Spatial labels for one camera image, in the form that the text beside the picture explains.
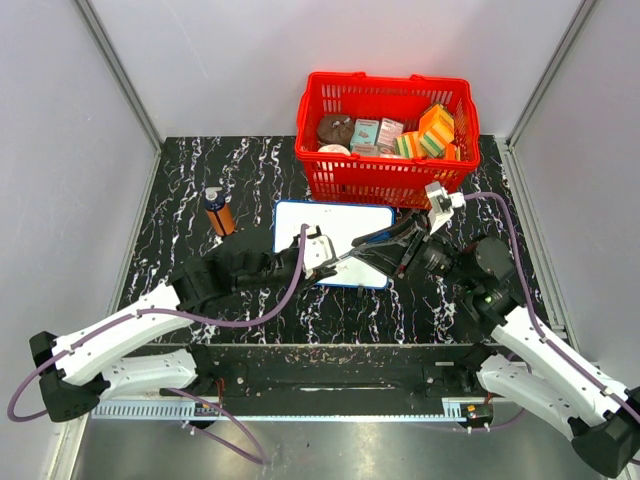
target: plastic basket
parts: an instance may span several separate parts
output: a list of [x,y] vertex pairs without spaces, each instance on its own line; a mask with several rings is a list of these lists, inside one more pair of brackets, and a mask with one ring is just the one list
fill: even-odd
[[[316,129],[327,113],[358,118],[390,118],[418,129],[424,111],[442,103],[455,117],[461,160],[395,159],[318,153]],[[478,114],[465,80],[412,75],[408,79],[365,73],[309,75],[298,110],[296,156],[303,162],[314,200],[429,208],[425,185],[439,181],[455,191],[480,164]]]

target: white tray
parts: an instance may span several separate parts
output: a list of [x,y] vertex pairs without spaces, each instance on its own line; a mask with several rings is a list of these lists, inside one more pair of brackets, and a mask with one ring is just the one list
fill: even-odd
[[[300,225],[318,225],[327,235],[339,257],[351,250],[351,241],[367,233],[390,227],[395,214],[390,207],[283,200],[275,208],[275,242],[279,252],[291,245]],[[385,288],[387,277],[358,259],[350,258],[337,266],[338,274],[318,282],[341,287]]]

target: black marble surface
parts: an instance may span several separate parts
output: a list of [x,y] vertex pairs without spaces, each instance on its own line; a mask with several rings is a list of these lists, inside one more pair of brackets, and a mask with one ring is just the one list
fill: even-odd
[[[503,195],[514,216],[518,248],[536,310],[545,317],[542,299],[500,156],[493,137],[480,138],[482,163],[461,186],[464,193],[493,191]],[[240,232],[255,232],[270,249],[273,208],[281,199],[311,199],[302,164],[294,156],[294,137],[190,137],[165,143],[120,308],[165,279],[171,269],[193,255],[220,244],[202,205],[207,186],[221,185]],[[398,211],[396,219],[401,218]],[[464,246],[481,234],[508,241],[506,224],[493,201],[470,202],[439,233]],[[248,320],[269,311],[279,291],[243,292],[227,301],[217,318]],[[276,319],[250,329],[194,324],[160,337],[159,343],[250,344],[424,344],[454,343],[451,327],[456,306],[451,288],[431,277],[391,281],[385,290],[315,287],[292,301]]]

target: gray floor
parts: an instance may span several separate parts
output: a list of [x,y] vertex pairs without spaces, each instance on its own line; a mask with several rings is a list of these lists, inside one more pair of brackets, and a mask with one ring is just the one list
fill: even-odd
[[[516,410],[500,405],[503,416]],[[592,480],[551,427],[526,417],[513,428],[467,436],[416,424],[251,423],[271,455],[253,465],[179,424],[92,420],[74,480],[517,479]],[[211,431],[249,448],[228,422]]]

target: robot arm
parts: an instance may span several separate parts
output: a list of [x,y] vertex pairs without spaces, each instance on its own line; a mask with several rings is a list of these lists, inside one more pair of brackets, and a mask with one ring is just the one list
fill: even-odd
[[[307,228],[305,237],[310,241],[305,242],[304,274],[292,286],[297,289],[335,274],[333,266],[337,263],[331,240],[318,227]],[[193,389],[198,384],[203,384],[203,391],[209,391],[207,387],[215,381],[215,373],[206,349],[194,346],[167,355],[123,357],[160,335],[192,323],[179,312],[201,313],[211,302],[239,290],[291,284],[300,251],[298,240],[296,237],[290,248],[279,253],[236,251],[233,245],[223,245],[203,258],[188,260],[170,276],[169,283],[90,327],[59,337],[48,332],[32,337],[29,343],[37,367],[69,352],[40,378],[51,420],[71,420],[92,410],[100,400],[117,396],[161,388]],[[158,312],[141,313],[155,310]],[[105,330],[126,316],[128,320]],[[98,330],[104,330],[98,338],[82,343],[83,338]]]
[[640,413],[640,388],[629,390],[582,358],[538,318],[537,326],[532,323],[523,297],[509,282],[515,267],[503,242],[480,237],[457,251],[434,236],[464,202],[439,185],[427,187],[427,194],[433,206],[428,218],[413,212],[393,232],[387,229],[356,239],[351,255],[389,276],[428,273],[462,286],[456,325],[472,337],[475,332],[478,342],[492,337],[525,360],[536,375],[482,344],[461,368],[488,392],[550,423],[596,471],[617,477],[640,449],[640,425],[629,413]]

